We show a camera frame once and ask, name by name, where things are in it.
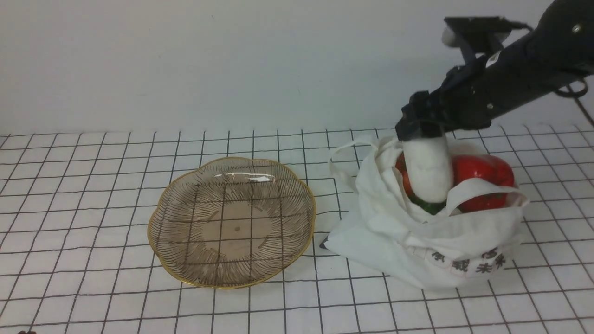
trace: white wall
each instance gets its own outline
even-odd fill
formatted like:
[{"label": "white wall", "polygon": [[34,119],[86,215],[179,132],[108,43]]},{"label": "white wall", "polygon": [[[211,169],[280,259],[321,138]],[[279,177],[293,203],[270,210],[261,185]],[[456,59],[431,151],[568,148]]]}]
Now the white wall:
[{"label": "white wall", "polygon": [[[0,133],[391,127],[462,61],[445,16],[536,25],[550,2],[0,0]],[[504,121],[558,108],[581,121],[554,97]]]}]

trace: plate rim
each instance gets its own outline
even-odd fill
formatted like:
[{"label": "plate rim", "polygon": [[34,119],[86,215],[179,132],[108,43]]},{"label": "plate rim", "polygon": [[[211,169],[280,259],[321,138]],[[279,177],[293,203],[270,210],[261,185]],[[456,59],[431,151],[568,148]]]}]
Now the plate rim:
[{"label": "plate rim", "polygon": [[[187,281],[185,279],[182,279],[181,277],[179,277],[176,273],[173,273],[173,271],[171,270],[171,268],[169,268],[169,266],[167,266],[165,264],[165,262],[163,261],[163,259],[161,258],[161,255],[159,254],[159,252],[157,251],[157,247],[154,244],[154,241],[150,235],[150,230],[151,230],[151,226],[153,225],[153,220],[154,220],[154,216],[157,213],[157,210],[159,209],[159,207],[162,204],[163,201],[163,196],[165,196],[165,193],[167,193],[167,190],[173,186],[173,184],[175,182],[177,182],[179,179],[189,175],[189,174],[193,174],[196,172],[201,171],[202,169],[204,169],[206,166],[211,165],[214,162],[219,162],[221,160],[228,160],[228,159],[241,159],[241,160],[247,160],[247,161],[265,161],[265,162],[270,162],[273,163],[277,166],[280,166],[284,169],[286,169],[287,171],[289,171],[289,173],[291,174],[291,176],[296,179],[299,183],[301,183],[301,185],[303,185],[305,187],[305,189],[307,190],[307,192],[309,193],[309,197],[313,203],[314,206],[314,212],[313,212],[313,217],[311,219],[311,229],[309,231],[309,236],[308,236],[308,240],[305,243],[305,246],[303,247],[303,249],[299,252],[299,254],[293,259],[291,260],[287,265],[285,265],[284,267],[280,268],[280,270],[274,272],[272,275],[269,275],[267,277],[265,277],[264,279],[260,279],[258,281],[252,282],[252,283],[248,283],[248,284],[244,284],[244,285],[238,285],[238,286],[220,286],[220,285],[206,285],[206,284],[199,284],[199,283],[194,283],[194,282],[190,282]],[[173,278],[177,279],[180,282],[192,285],[192,286],[198,286],[201,288],[214,288],[214,289],[221,289],[221,290],[233,290],[233,289],[241,289],[241,288],[247,288],[249,286],[254,286],[256,284],[265,282],[269,279],[271,279],[272,277],[275,277],[276,275],[278,275],[280,272],[282,272],[285,268],[289,267],[291,264],[293,264],[293,262],[297,261],[298,258],[300,258],[306,251],[307,248],[309,247],[309,244],[312,243],[312,240],[314,239],[314,231],[315,231],[315,219],[317,217],[317,207],[316,207],[316,203],[315,203],[315,195],[314,193],[311,191],[309,185],[307,185],[307,183],[303,182],[301,179],[299,179],[299,177],[297,176],[297,174],[295,174],[294,171],[292,171],[290,168],[288,168],[287,166],[285,166],[284,164],[275,161],[275,160],[270,160],[270,159],[250,159],[247,157],[239,157],[239,156],[226,156],[226,157],[220,157],[218,159],[215,160],[211,160],[207,163],[205,163],[204,165],[200,166],[199,168],[193,170],[193,171],[189,171],[183,175],[178,176],[177,178],[175,178],[175,180],[171,181],[169,183],[169,185],[163,190],[163,193],[161,194],[161,196],[159,197],[159,201],[157,202],[157,207],[155,208],[155,210],[153,211],[153,213],[150,216],[150,219],[148,220],[148,225],[147,225],[147,238],[148,238],[148,244],[150,245],[151,249],[153,250],[153,253],[155,254],[155,256],[159,259],[159,262],[161,263],[161,265],[163,266],[163,268],[165,269],[165,271],[167,271],[171,276],[173,276]]]}]

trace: white radish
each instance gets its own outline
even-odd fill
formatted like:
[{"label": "white radish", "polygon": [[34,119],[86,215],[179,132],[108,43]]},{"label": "white radish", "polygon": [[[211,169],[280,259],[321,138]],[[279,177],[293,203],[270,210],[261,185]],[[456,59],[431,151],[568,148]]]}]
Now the white radish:
[{"label": "white radish", "polygon": [[412,191],[427,203],[442,203],[454,184],[445,137],[403,142],[406,170]]}]

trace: bag handle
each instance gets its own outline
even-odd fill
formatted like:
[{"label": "bag handle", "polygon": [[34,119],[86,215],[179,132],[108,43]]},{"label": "bag handle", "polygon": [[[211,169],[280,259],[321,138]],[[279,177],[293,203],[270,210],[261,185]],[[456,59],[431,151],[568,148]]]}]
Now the bag handle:
[{"label": "bag handle", "polygon": [[528,197],[516,188],[495,185],[481,178],[470,178],[450,189],[447,195],[447,204],[441,213],[450,216],[460,204],[478,196],[495,193],[518,194],[521,207],[526,206],[529,202]]},{"label": "bag handle", "polygon": [[348,149],[357,144],[367,144],[371,145],[375,150],[378,149],[377,140],[374,140],[371,135],[363,135],[357,137],[353,141],[346,143],[342,146],[335,147],[330,150],[330,158],[328,159],[328,166],[330,167],[330,175],[341,181],[344,185],[349,187],[355,194],[358,194],[357,187],[355,185],[355,180],[349,175],[347,172],[343,171],[342,169],[338,168],[334,162],[332,161],[332,157],[338,154],[338,152],[343,151],[344,149]]}]

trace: amber glass dish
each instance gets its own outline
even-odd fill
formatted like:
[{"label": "amber glass dish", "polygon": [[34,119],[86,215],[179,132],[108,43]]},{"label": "amber glass dish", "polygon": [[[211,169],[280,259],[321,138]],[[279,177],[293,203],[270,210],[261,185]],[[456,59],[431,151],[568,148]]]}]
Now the amber glass dish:
[{"label": "amber glass dish", "polygon": [[233,289],[278,274],[312,240],[315,200],[272,160],[214,160],[172,182],[148,224],[163,267],[188,284]]}]

